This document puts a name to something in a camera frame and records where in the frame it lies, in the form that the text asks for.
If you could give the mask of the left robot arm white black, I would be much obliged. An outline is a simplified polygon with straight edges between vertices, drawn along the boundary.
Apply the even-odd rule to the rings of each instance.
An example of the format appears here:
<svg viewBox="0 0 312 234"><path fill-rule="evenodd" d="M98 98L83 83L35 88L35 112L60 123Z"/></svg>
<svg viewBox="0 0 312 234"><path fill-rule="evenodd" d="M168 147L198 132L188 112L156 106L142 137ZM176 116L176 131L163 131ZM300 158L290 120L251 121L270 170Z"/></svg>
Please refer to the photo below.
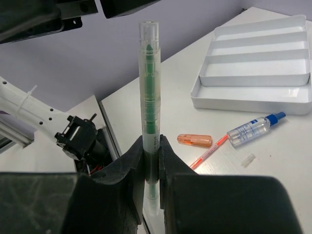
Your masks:
<svg viewBox="0 0 312 234"><path fill-rule="evenodd" d="M97 12L93 0L3 0L0 41L4 44L79 29L83 16ZM50 107L5 79L0 81L0 106L6 113L41 131L72 159L96 169L112 162L91 119Z"/></svg>

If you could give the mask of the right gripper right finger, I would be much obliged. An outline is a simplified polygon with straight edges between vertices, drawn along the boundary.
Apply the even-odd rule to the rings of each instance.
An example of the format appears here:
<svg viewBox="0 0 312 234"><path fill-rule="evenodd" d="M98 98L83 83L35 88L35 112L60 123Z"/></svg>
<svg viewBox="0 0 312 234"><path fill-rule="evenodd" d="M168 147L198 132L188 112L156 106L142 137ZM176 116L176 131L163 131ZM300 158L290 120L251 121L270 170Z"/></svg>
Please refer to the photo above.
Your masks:
<svg viewBox="0 0 312 234"><path fill-rule="evenodd" d="M167 234L300 234L284 186L270 176L199 175L165 136L159 152L160 207Z"/></svg>

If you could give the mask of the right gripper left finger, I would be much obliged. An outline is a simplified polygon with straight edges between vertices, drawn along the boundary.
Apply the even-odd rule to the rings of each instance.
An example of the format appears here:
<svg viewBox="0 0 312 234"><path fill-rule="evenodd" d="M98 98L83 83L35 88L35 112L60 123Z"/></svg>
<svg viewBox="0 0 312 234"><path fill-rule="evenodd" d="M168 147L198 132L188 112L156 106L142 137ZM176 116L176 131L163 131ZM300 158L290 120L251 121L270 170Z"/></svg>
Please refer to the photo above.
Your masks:
<svg viewBox="0 0 312 234"><path fill-rule="evenodd" d="M142 223L142 138L92 174L1 173L3 234L135 234Z"/></svg>

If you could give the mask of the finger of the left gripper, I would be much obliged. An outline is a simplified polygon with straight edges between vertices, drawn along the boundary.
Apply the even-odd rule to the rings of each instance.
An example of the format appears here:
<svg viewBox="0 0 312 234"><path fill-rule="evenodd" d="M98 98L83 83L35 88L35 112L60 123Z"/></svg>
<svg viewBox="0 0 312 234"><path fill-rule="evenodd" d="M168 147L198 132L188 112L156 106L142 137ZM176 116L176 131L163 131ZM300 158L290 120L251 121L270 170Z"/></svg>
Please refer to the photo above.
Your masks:
<svg viewBox="0 0 312 234"><path fill-rule="evenodd" d="M98 12L94 0L2 0L1 44L82 27L81 17Z"/></svg>
<svg viewBox="0 0 312 234"><path fill-rule="evenodd" d="M160 0L100 0L107 19L122 17L140 11Z"/></svg>

